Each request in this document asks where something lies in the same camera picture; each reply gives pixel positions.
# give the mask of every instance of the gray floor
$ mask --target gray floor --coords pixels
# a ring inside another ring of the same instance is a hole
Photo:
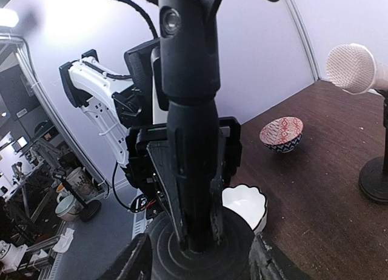
[[[118,191],[120,199],[128,204],[136,195],[130,186]],[[63,254],[56,280],[95,280],[131,241],[133,214],[117,202],[113,194],[101,199],[102,209],[88,223],[80,220],[73,225],[74,240]]]

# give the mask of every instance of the ceiling light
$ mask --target ceiling light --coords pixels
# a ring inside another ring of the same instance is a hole
[[[19,22],[19,16],[13,10],[0,8],[0,26],[14,27]]]

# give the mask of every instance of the metal frame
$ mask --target metal frame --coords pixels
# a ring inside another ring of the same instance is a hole
[[[299,33],[299,37],[301,39],[304,51],[307,56],[307,60],[309,61],[310,69],[315,81],[321,80],[321,72],[318,67],[318,62],[316,60],[316,56],[314,54],[313,46],[311,44],[311,40],[309,35],[307,34],[306,26],[303,23],[303,19],[301,14],[296,6],[295,0],[284,0],[286,6],[289,10],[291,18],[296,26],[296,29]]]
[[[49,116],[52,123],[58,129],[58,132],[62,134],[65,142],[69,145],[71,150],[75,153],[77,158],[81,161],[84,167],[89,171],[89,173],[94,177],[97,182],[101,182],[103,189],[107,189],[106,179],[99,172],[99,170],[94,166],[92,161],[84,153],[82,148],[77,143],[76,139],[69,132],[63,120],[56,111],[51,100],[47,96],[44,88],[36,77],[34,67],[32,65],[32,58],[30,56],[30,50],[27,42],[22,36],[9,34],[9,33],[0,33],[0,43],[3,44],[13,44],[16,46],[16,58],[18,59],[19,65],[25,74],[28,82],[32,85],[34,94],[36,95],[38,101],[41,103],[46,114]]]

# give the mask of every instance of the scalloped bowl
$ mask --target scalloped bowl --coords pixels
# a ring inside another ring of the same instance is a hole
[[[302,139],[303,122],[299,118],[286,116],[267,124],[260,132],[264,145],[278,153],[291,152]]]
[[[222,191],[222,204],[240,215],[255,233],[267,224],[267,198],[258,187],[227,187]]]

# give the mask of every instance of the black stand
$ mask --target black stand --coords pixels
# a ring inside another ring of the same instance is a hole
[[[74,191],[70,183],[66,181],[65,171],[62,171],[62,170],[56,171],[53,176],[59,179],[62,185],[65,187],[65,189],[68,190],[75,197],[75,199],[77,199],[78,202],[81,203],[81,205],[84,207],[79,213],[79,218],[81,219],[81,221],[83,222],[91,221],[100,211],[101,205],[102,205],[101,202],[99,200],[92,200],[87,204],[85,200],[83,200],[77,194],[77,192]]]
[[[386,146],[384,157],[370,160],[361,169],[358,183],[361,191],[373,202],[388,204],[388,92],[379,91],[384,100]]]

